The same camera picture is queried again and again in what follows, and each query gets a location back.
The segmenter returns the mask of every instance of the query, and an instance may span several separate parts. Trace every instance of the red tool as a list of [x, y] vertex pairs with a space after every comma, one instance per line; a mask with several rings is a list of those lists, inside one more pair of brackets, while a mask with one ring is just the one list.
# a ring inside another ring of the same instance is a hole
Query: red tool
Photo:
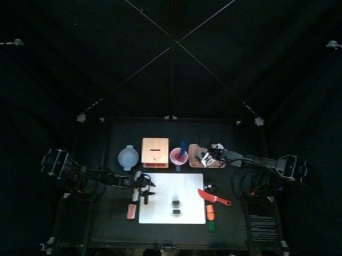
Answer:
[[207, 201], [209, 201], [211, 203], [219, 202], [227, 206], [231, 206], [231, 201], [226, 200], [218, 196], [211, 195], [209, 193], [207, 193], [205, 191], [203, 191], [201, 189], [197, 189], [197, 193], [200, 195], [200, 197], [203, 199], [205, 199]]

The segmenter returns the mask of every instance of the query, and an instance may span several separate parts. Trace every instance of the handle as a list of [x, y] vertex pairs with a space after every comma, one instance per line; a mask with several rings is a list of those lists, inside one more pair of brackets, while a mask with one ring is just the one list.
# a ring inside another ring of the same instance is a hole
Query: handle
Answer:
[[224, 205], [227, 205], [227, 206], [231, 206], [231, 201], [230, 200], [226, 200], [226, 199], [223, 199], [223, 198], [216, 198], [216, 202], [219, 202], [219, 203], [222, 203], [222, 204], [224, 204]]

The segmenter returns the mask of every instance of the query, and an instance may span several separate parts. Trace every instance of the red object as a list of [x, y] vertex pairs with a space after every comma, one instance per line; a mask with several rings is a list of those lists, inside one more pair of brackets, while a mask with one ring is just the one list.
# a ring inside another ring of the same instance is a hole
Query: red object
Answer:
[[135, 211], [136, 211], [136, 205], [129, 204], [128, 205], [128, 211], [127, 211], [127, 219], [133, 220], [135, 219]]
[[211, 195], [209, 193], [207, 193], [207, 192], [203, 191], [201, 189], [197, 189], [197, 193], [199, 193], [200, 197], [201, 197], [203, 199], [205, 199], [207, 201], [209, 201], [211, 203], [219, 202], [219, 203], [222, 203], [222, 204], [224, 204], [224, 205], [227, 205], [227, 206], [231, 206], [231, 201], [230, 201], [230, 200], [223, 199], [223, 198], [220, 198], [220, 197], [218, 197], [218, 196]]
[[207, 219], [208, 219], [208, 220], [214, 220], [214, 219], [215, 219], [215, 212], [214, 212], [214, 206], [212, 206], [212, 204], [208, 204], [208, 205], [205, 206], [205, 208], [207, 208]]

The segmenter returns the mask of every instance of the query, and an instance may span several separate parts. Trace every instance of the wooden box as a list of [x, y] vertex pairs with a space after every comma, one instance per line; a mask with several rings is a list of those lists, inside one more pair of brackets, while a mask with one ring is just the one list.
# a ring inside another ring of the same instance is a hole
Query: wooden box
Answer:
[[168, 168], [168, 138], [143, 138], [144, 168]]

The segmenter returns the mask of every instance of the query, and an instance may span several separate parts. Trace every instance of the black object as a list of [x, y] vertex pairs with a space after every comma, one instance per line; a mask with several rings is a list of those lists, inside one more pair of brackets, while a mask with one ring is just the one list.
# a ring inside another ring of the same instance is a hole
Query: black object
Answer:
[[65, 149], [49, 149], [41, 161], [41, 173], [47, 174], [56, 182], [57, 187], [64, 192], [93, 193], [96, 182], [100, 182], [115, 188], [139, 188], [140, 195], [144, 197], [144, 204], [148, 203], [148, 195], [155, 193], [149, 192], [149, 187], [155, 186], [149, 175], [139, 172], [133, 180], [128, 176], [120, 176], [111, 172], [109, 169], [95, 170], [88, 169], [85, 166], [72, 159]]
[[173, 201], [172, 201], [172, 206], [173, 206], [175, 208], [179, 207], [179, 204], [180, 204], [179, 200], [173, 200]]

